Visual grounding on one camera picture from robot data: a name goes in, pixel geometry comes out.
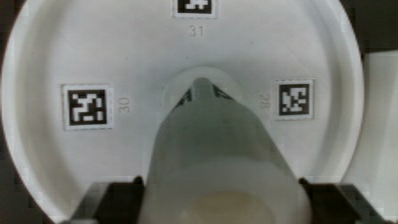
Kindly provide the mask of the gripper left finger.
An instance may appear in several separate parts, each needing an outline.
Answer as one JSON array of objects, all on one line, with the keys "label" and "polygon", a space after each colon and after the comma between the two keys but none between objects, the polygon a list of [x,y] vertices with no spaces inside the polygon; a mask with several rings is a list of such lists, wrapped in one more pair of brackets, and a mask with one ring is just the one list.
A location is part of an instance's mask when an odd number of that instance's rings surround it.
[{"label": "gripper left finger", "polygon": [[60,224],[138,224],[143,191],[140,176],[129,182],[94,183]]}]

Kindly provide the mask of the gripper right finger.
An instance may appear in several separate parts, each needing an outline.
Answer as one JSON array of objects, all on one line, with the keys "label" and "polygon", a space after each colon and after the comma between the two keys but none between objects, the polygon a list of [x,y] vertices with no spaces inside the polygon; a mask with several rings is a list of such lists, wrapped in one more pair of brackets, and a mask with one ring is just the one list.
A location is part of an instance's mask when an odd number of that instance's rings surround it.
[{"label": "gripper right finger", "polygon": [[353,184],[310,183],[298,179],[310,202],[310,224],[385,224]]}]

